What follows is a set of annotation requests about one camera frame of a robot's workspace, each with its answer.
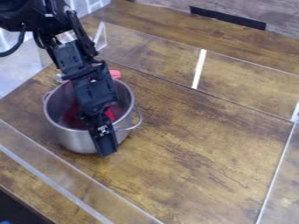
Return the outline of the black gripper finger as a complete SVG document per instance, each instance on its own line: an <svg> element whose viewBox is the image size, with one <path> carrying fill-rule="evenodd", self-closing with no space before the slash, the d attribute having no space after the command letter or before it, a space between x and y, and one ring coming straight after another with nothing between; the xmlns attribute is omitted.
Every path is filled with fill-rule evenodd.
<svg viewBox="0 0 299 224"><path fill-rule="evenodd" d="M118 137L114 124L105 113L94 115L89 119L89 133L102 158L118 151Z"/></svg>

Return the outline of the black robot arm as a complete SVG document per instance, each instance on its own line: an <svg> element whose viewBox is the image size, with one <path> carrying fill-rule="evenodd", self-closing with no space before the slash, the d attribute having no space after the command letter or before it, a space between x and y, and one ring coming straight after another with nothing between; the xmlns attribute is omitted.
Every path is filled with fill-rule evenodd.
<svg viewBox="0 0 299 224"><path fill-rule="evenodd" d="M118 90L97 44L85 31L78 12L65 0L0 0L0 28L19 32L13 48L0 57L15 53L33 33L37 45L47 51L62 71L62 78L73 83L81 105L79 118L102 157L118 151L118 137L107 115L109 104L118 100Z"/></svg>

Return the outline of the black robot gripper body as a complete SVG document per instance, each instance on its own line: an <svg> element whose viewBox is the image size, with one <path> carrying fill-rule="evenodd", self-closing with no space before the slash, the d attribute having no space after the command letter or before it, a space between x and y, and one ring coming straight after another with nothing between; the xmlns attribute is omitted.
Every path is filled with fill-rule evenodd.
<svg viewBox="0 0 299 224"><path fill-rule="evenodd" d="M102 61L61 61L62 79L75 91L81 109L87 116L101 114L105 107L118 100L118 90L109 70L109 63Z"/></svg>

